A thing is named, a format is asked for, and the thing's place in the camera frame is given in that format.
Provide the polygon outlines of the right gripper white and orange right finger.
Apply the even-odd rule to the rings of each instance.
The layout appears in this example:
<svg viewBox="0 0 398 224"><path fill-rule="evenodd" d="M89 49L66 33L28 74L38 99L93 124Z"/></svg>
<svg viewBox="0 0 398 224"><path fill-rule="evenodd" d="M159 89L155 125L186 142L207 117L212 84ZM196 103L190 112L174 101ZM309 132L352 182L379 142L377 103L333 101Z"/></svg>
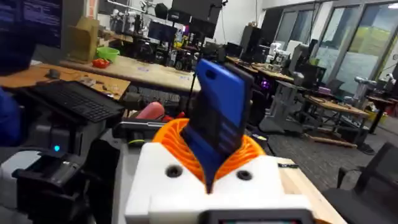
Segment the right gripper white and orange right finger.
<svg viewBox="0 0 398 224"><path fill-rule="evenodd" d="M285 192L276 158L266 155L247 135L216 170L209 193L209 209L233 214L280 212L313 217L306 196Z"/></svg>

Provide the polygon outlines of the right gripper white and orange left finger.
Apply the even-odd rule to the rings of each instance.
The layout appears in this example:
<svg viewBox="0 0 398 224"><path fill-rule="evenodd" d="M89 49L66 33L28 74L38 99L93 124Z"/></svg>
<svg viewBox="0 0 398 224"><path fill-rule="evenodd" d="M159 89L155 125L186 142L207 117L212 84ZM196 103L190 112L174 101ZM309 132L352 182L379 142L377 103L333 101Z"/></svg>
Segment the right gripper white and orange left finger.
<svg viewBox="0 0 398 224"><path fill-rule="evenodd" d="M188 119L162 126L139 154L126 201L126 223L196 223L210 195L196 157L180 133Z"/></svg>

